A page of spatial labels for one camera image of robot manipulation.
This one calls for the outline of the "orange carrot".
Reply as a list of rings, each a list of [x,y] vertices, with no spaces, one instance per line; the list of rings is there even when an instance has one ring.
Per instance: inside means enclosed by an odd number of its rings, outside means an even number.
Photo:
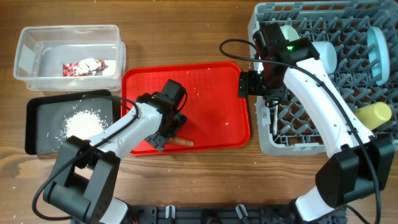
[[[188,139],[183,139],[183,138],[169,138],[167,140],[167,144],[174,144],[174,145],[179,145],[179,146],[187,146],[187,147],[193,147],[194,142]]]

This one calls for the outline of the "white plastic spoon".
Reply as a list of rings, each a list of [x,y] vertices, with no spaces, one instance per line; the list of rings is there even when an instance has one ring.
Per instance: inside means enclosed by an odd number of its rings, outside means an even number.
[[[278,123],[278,109],[279,106],[276,105],[274,107],[274,121],[273,121],[273,126],[272,126],[272,133],[273,136],[276,136],[278,134],[278,129],[277,129],[277,123]]]

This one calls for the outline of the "green bowl with rice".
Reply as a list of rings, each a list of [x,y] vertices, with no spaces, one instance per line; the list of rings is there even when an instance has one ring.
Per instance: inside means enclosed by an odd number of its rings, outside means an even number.
[[[280,26],[280,30],[284,37],[283,41],[285,42],[292,42],[300,39],[298,32],[292,26]]]

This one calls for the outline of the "light blue small bowl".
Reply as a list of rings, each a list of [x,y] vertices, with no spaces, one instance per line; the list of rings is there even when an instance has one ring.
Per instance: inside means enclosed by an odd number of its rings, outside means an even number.
[[[320,60],[323,62],[323,67],[327,74],[332,74],[336,70],[337,55],[333,44],[330,42],[312,42],[317,52],[320,55]]]

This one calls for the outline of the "yellow plastic cup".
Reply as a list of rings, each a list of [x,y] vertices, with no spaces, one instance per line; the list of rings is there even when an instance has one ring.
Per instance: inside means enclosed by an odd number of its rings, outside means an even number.
[[[386,103],[377,102],[359,108],[354,114],[366,128],[373,130],[390,120],[392,110]]]

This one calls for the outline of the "light blue plate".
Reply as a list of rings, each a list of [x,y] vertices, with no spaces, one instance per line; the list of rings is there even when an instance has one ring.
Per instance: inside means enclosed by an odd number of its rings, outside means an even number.
[[[385,84],[390,74],[389,52],[387,49],[387,41],[378,27],[371,26],[367,34],[367,44],[369,50],[369,61],[371,66],[371,74],[376,78],[376,84],[381,86]]]

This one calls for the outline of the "red strawberry cake wrapper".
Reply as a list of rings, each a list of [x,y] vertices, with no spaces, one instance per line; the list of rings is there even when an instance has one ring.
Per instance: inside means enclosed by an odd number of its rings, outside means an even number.
[[[102,62],[102,69],[98,71],[102,71],[104,69],[104,62]],[[62,72],[64,77],[82,77],[82,76],[94,76],[94,75],[78,75],[76,70],[78,68],[78,63],[68,63],[68,64],[63,64],[62,66]]]

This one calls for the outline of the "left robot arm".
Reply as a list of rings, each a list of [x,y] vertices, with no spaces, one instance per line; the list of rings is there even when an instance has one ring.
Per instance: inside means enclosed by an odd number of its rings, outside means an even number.
[[[113,195],[119,165],[142,141],[163,151],[187,120],[181,114],[187,98],[186,89],[173,80],[135,101],[110,96],[130,103],[129,112],[88,139],[67,138],[51,175],[35,193],[32,211],[44,220],[53,219],[39,212],[37,201],[42,197],[72,223],[137,223],[131,206]]]

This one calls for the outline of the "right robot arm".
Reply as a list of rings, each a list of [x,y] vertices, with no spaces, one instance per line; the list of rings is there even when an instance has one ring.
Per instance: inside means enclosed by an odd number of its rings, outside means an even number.
[[[254,33],[254,61],[258,72],[242,72],[238,95],[261,96],[266,106],[283,101],[281,88],[301,102],[325,145],[328,161],[317,172],[315,186],[294,202],[295,212],[311,223],[352,201],[374,195],[381,200],[395,149],[360,122],[332,84],[320,54],[306,38],[287,40],[276,23]]]

